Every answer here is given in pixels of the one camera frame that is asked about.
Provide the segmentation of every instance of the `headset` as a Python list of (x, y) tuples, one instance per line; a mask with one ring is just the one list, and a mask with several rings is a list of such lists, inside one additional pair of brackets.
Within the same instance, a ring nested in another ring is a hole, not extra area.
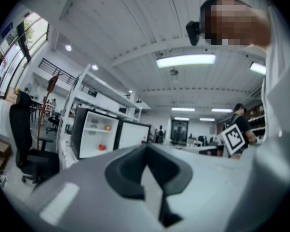
[(190, 39), (190, 43), (193, 46), (196, 46), (200, 39), (201, 30), (199, 25), (199, 22), (194, 21), (189, 21), (186, 25), (186, 30)]

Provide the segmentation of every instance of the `black t-shirt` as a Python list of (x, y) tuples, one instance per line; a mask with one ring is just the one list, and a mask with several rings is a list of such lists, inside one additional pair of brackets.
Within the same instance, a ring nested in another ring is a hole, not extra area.
[(244, 116), (239, 116), (235, 120), (235, 122), (233, 124), (237, 124), (238, 129), (240, 129), (240, 131), (241, 131), (241, 133), (243, 135), (243, 138), (245, 140), (245, 145), (243, 146), (243, 148), (247, 148), (248, 147), (248, 144), (249, 144), (249, 140), (246, 137), (245, 132), (247, 132), (247, 131), (250, 130), (250, 126), (249, 126), (248, 120)]

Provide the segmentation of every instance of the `orange pole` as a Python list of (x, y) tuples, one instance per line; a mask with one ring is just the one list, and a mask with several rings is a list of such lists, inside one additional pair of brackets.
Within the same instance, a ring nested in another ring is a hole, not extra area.
[(54, 78), (53, 82), (51, 83), (50, 88), (49, 88), (49, 90), (47, 92), (47, 95), (46, 95), (46, 99), (43, 102), (43, 108), (42, 108), (41, 117), (40, 117), (40, 121), (39, 121), (39, 127), (38, 127), (37, 150), (39, 150), (40, 130), (41, 130), (41, 125), (42, 125), (42, 120), (43, 120), (43, 116), (44, 116), (44, 111), (45, 111), (45, 107), (46, 107), (47, 98), (48, 98), (49, 94), (53, 91), (53, 89), (55, 87), (55, 84), (56, 84), (56, 82), (58, 80), (58, 77), (59, 77), (59, 73), (57, 74), (56, 78)]

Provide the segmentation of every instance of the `black office chair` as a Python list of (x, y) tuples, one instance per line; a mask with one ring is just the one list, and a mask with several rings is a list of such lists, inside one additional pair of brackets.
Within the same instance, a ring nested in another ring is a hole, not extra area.
[(44, 151), (46, 142), (51, 139), (40, 138), (43, 142), (41, 150), (30, 149), (32, 137), (30, 131), (30, 105), (31, 98), (20, 91), (16, 104), (10, 108), (10, 123), (17, 147), (16, 165), (25, 174), (22, 181), (33, 180), (33, 183), (41, 183), (59, 172), (59, 157), (56, 153)]
[(47, 127), (46, 128), (46, 134), (48, 134), (50, 131), (57, 131), (59, 126), (59, 116), (58, 114), (54, 113), (50, 118), (48, 118), (48, 121), (53, 124), (53, 127)]

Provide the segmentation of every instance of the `ceiling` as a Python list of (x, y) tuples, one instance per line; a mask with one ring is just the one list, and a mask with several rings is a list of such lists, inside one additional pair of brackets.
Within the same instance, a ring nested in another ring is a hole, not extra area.
[[(253, 61), (264, 64), (265, 53), (250, 47), (210, 46), (200, 40), (192, 47), (185, 29), (197, 20), (205, 0), (24, 0), (58, 33), (54, 51), (63, 52), (80, 65), (96, 63), (99, 78), (128, 92), (132, 89), (153, 110), (194, 107), (194, 118), (210, 116), (211, 108), (233, 108), (237, 102), (260, 103), (251, 94), (263, 76), (250, 71)], [(266, 10), (268, 0), (242, 0)], [(65, 51), (69, 42), (72, 51)], [(159, 69), (156, 60), (182, 54), (213, 53), (214, 65)]]

